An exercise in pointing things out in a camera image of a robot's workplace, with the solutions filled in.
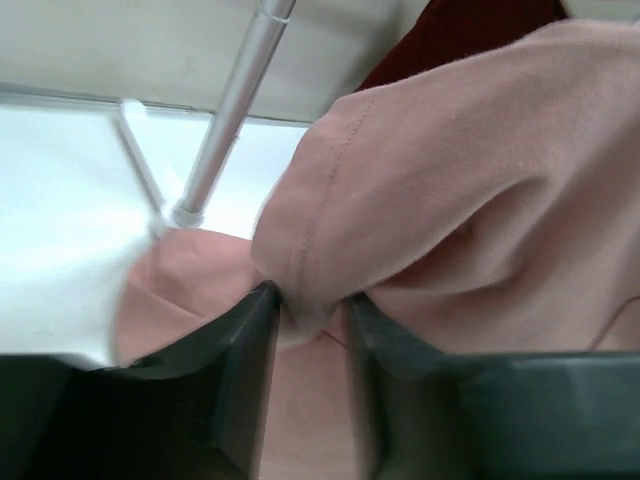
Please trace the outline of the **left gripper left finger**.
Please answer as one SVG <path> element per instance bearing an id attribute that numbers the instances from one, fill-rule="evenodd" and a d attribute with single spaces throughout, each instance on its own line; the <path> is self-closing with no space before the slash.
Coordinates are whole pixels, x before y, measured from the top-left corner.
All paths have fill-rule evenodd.
<path id="1" fill-rule="evenodd" d="M 129 367 L 1 360 L 5 479 L 253 479 L 279 294 L 265 282 Z"/>

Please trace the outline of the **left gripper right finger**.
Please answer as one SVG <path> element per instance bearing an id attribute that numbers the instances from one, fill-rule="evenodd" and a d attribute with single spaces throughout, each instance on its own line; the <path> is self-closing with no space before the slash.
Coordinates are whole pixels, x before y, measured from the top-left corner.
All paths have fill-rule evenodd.
<path id="1" fill-rule="evenodd" d="M 346 311 L 362 478 L 638 477 L 637 353 L 449 354 Z"/>

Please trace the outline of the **pink t shirt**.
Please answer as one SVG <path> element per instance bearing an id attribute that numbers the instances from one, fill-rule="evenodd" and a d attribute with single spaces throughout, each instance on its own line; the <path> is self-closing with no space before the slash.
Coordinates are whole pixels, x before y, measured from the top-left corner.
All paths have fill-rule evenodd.
<path id="1" fill-rule="evenodd" d="M 341 301 L 444 350 L 639 345 L 639 29 L 571 20 L 339 99 L 251 240 L 166 233 L 131 269 L 120 363 L 273 281 L 263 479 L 358 475 Z"/>

